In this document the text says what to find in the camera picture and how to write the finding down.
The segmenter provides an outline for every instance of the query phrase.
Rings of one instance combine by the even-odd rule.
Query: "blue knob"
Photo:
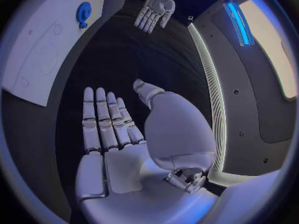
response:
[[[79,22],[80,29],[87,27],[87,23],[85,21],[89,18],[91,11],[92,11],[91,5],[87,1],[81,3],[80,6],[78,7],[76,18],[77,21]]]

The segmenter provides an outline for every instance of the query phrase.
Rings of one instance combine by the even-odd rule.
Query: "dark floor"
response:
[[[133,26],[141,7],[141,1],[127,1],[99,30],[65,87],[57,118],[56,155],[61,183],[73,210],[75,175],[84,155],[81,119],[85,87],[103,87],[122,97],[142,132],[149,110],[133,91],[137,78],[184,96],[211,124],[209,91],[187,28],[171,20],[164,30],[157,27],[151,35],[145,34]]]

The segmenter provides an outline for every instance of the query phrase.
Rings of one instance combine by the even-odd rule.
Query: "black floor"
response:
[[[56,158],[63,189],[73,209],[72,222],[82,223],[75,202],[77,167],[84,155],[82,99],[87,86],[103,87],[122,97],[136,125],[144,131],[149,110],[133,91],[135,79],[176,92],[201,110],[211,124],[209,91],[187,27],[171,20],[149,35],[133,24],[142,7],[128,0],[93,37],[78,59],[65,87],[56,127]]]

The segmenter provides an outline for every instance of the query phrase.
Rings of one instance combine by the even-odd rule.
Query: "blue object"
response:
[[[228,12],[230,19],[237,32],[240,45],[254,45],[254,38],[250,31],[249,25],[243,15],[241,9],[234,2],[224,3],[224,7]]]
[[[92,11],[91,5],[87,1],[81,3],[80,6],[78,7],[76,18],[77,21],[79,22],[80,29],[87,27],[87,23],[85,21],[89,18],[91,11]]]

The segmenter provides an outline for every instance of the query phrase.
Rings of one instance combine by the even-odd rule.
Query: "blue light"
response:
[[[240,29],[240,32],[241,32],[241,35],[242,35],[242,38],[243,38],[243,41],[244,41],[244,44],[245,45],[249,45],[249,39],[248,39],[248,36],[247,36],[247,33],[246,33],[246,30],[245,30],[245,27],[242,23],[242,20],[239,16],[239,13],[237,12],[236,8],[234,7],[234,5],[230,2],[227,4],[229,9],[231,10],[231,12],[233,13],[234,17],[235,17],[235,20],[238,24],[238,27]]]

